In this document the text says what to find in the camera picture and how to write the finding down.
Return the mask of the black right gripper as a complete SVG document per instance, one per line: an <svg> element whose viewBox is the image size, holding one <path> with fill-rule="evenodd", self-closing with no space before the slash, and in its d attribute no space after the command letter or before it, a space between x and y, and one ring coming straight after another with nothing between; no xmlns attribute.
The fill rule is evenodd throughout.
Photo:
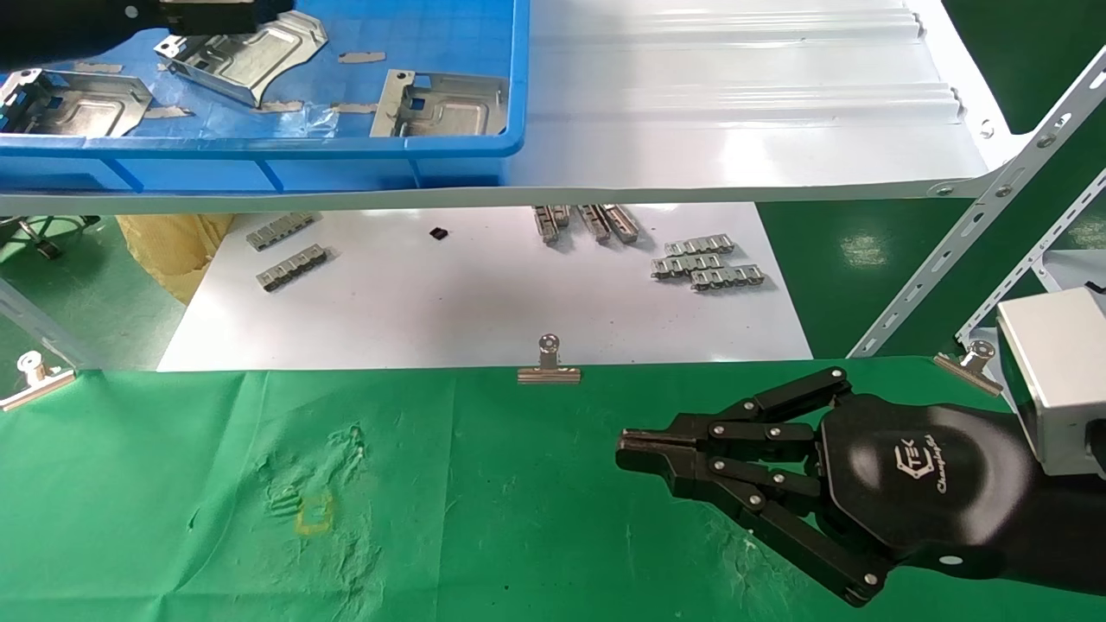
<svg viewBox="0 0 1106 622"><path fill-rule="evenodd" d="M722 457L805 456L817 428L799 417L851 393L842 367L814 371L712 415L678 413L667 428L626 428L616 463L661 477L675 498L714 505L851 607L880 593L889 563L1005 576L1010 530L1039 483L1039 462L1010 413L851 397L823 416L830 510L820 523L869 554L805 521L818 484L794 491L766 466Z"/></svg>

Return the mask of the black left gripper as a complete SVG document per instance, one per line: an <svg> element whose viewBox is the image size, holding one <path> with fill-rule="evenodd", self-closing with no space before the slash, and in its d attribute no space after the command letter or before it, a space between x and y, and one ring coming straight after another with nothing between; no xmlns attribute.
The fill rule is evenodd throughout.
<svg viewBox="0 0 1106 622"><path fill-rule="evenodd" d="M296 8L292 0L261 1L3 1L1 71L43 68L119 46L143 30L178 37L254 33Z"/></svg>

